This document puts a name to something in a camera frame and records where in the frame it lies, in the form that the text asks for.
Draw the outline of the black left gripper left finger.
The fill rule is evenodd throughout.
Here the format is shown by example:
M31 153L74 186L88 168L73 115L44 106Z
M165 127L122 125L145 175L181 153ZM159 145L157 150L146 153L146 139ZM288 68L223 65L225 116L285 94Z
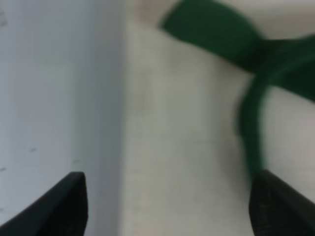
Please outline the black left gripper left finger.
M83 172L71 172L37 201L1 225L2 236L83 236L88 195Z

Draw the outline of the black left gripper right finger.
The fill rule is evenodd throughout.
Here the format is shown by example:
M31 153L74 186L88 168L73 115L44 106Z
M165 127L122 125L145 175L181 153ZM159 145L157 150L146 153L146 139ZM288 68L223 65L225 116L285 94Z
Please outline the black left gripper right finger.
M255 236L315 234L315 204L267 170L252 182L249 215Z

